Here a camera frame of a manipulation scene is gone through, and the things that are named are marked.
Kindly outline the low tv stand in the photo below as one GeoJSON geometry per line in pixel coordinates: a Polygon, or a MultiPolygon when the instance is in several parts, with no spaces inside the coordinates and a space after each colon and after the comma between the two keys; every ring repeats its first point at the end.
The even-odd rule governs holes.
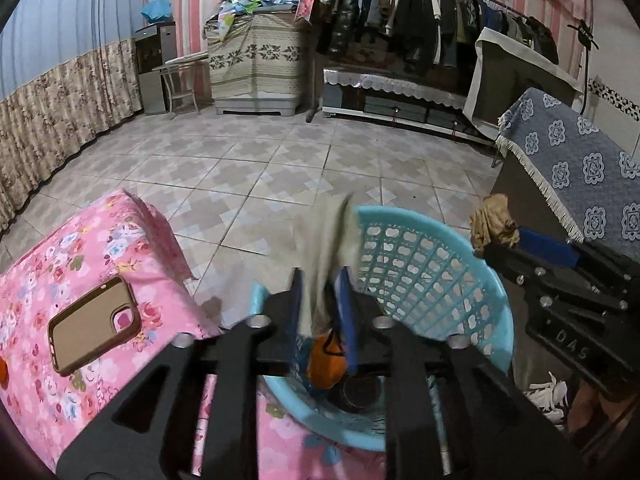
{"type": "Polygon", "coordinates": [[[463,114],[465,97],[385,72],[355,66],[322,70],[320,110],[340,116],[408,128],[460,142],[491,146],[463,114]]]}

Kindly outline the blue patterned sofa cover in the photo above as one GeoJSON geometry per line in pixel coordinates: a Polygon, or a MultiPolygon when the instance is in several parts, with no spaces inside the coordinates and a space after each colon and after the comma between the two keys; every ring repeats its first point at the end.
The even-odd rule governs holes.
{"type": "Polygon", "coordinates": [[[639,165],[585,116],[535,88],[499,118],[496,139],[576,242],[639,260],[639,165]]]}

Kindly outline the white paper tissue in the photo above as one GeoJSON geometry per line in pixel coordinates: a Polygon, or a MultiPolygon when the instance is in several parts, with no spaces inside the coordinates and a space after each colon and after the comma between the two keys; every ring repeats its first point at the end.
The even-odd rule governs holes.
{"type": "Polygon", "coordinates": [[[357,271],[361,229],[352,194],[322,195],[294,224],[296,256],[302,270],[298,332],[317,338],[335,318],[333,286],[343,268],[357,271]]]}

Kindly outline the brown wrapper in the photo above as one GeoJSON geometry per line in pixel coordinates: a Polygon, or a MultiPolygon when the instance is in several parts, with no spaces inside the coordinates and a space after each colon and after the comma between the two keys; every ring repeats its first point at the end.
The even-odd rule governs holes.
{"type": "Polygon", "coordinates": [[[515,247],[520,242],[520,231],[510,214],[506,194],[486,196],[472,211],[470,226],[471,244],[477,257],[490,244],[515,247]]]}

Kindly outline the water dispenser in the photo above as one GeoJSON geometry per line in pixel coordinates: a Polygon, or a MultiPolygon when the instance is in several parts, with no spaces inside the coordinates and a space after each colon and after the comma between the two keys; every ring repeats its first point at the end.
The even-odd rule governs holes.
{"type": "Polygon", "coordinates": [[[176,24],[158,23],[134,33],[134,55],[143,111],[147,115],[168,111],[168,96],[160,66],[177,57],[176,24]]]}

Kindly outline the orange plastic bag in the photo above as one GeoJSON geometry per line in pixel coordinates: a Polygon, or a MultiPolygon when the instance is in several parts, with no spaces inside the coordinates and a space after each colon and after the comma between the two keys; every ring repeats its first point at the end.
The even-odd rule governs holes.
{"type": "Polygon", "coordinates": [[[346,351],[341,332],[332,328],[314,338],[309,352],[306,375],[314,388],[329,390],[337,385],[347,372],[346,351]]]}

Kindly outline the small wooden stool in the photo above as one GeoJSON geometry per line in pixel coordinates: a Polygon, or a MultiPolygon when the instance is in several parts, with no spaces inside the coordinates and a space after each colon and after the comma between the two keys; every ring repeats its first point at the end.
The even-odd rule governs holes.
{"type": "Polygon", "coordinates": [[[166,88],[170,118],[177,115],[178,108],[184,103],[191,103],[195,111],[201,113],[196,94],[196,78],[207,64],[208,53],[201,51],[172,58],[153,68],[153,72],[160,75],[160,81],[166,88]]]}

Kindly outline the black ribbed cup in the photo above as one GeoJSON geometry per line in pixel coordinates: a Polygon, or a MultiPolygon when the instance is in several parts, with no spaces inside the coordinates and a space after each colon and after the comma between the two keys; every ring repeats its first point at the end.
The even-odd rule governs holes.
{"type": "Polygon", "coordinates": [[[382,380],[374,376],[346,375],[330,391],[331,402],[341,410],[372,410],[382,396],[382,380]]]}

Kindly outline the clothes rack with garments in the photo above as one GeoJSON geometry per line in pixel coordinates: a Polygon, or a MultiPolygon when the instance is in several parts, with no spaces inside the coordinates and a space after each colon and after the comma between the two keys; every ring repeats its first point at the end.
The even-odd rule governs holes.
{"type": "Polygon", "coordinates": [[[484,29],[559,61],[549,27],[487,0],[300,0],[298,15],[318,26],[317,51],[333,63],[388,70],[459,94],[471,84],[484,29]]]}

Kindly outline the cloth covered chest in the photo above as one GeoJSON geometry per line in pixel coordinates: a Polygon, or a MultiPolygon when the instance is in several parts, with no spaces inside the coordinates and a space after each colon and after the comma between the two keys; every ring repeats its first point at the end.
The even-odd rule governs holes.
{"type": "Polygon", "coordinates": [[[204,26],[210,91],[224,114],[293,116],[309,87],[310,27],[290,11],[239,16],[224,32],[204,26]]]}

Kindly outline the pink floral tablecloth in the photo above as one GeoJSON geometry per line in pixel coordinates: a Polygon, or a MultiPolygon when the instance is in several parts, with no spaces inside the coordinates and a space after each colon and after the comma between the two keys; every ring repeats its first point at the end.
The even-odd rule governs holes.
{"type": "Polygon", "coordinates": [[[381,478],[382,455],[330,448],[259,395],[288,312],[222,330],[190,274],[165,217],[118,190],[2,275],[2,477],[381,478]]]}

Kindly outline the brown phone case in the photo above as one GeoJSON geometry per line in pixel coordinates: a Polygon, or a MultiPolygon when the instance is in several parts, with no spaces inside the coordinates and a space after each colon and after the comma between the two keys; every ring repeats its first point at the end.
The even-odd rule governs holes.
{"type": "Polygon", "coordinates": [[[142,326],[137,300],[119,275],[58,312],[48,324],[53,369],[62,377],[134,338],[142,326]]]}

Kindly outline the blue floral curtain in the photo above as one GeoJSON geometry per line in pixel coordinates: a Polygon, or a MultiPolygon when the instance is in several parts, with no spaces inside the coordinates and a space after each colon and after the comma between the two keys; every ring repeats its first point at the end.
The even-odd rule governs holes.
{"type": "Polygon", "coordinates": [[[20,0],[1,32],[1,225],[102,132],[142,109],[141,0],[20,0]]]}

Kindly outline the teal plastic basket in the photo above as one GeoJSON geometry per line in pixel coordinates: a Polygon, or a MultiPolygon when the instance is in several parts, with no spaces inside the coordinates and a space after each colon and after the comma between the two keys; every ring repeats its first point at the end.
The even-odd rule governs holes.
{"type": "MultiPolygon", "coordinates": [[[[361,206],[362,248],[358,287],[383,311],[416,334],[471,339],[489,361],[507,372],[514,347],[513,316],[500,278],[457,231],[415,211],[361,206]]],[[[381,452],[385,448],[383,401],[349,414],[314,398],[293,372],[265,383],[296,422],[330,441],[381,452]]]]}

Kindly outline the blue covered plant pot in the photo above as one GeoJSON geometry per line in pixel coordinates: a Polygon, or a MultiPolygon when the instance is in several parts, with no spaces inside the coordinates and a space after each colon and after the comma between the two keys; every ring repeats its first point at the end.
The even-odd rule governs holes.
{"type": "Polygon", "coordinates": [[[172,19],[172,5],[169,0],[149,0],[141,8],[142,18],[148,24],[157,24],[172,19]]]}

